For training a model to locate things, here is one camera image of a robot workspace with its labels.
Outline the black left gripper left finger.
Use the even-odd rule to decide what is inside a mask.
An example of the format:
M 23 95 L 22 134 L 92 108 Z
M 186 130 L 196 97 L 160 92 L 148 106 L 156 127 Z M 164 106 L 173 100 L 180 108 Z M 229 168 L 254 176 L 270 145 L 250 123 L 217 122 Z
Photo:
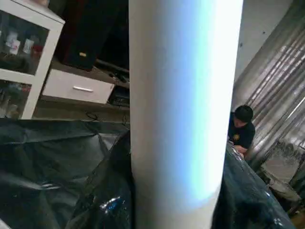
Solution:
M 130 131 L 120 135 L 88 177 L 68 222 L 70 229 L 132 229 L 134 179 Z

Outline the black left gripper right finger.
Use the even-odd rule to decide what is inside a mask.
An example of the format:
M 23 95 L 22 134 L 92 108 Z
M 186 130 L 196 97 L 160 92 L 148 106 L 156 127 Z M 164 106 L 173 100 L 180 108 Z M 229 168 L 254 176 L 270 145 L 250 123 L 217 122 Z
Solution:
M 226 146 L 215 229 L 293 229 L 287 213 L 235 147 Z

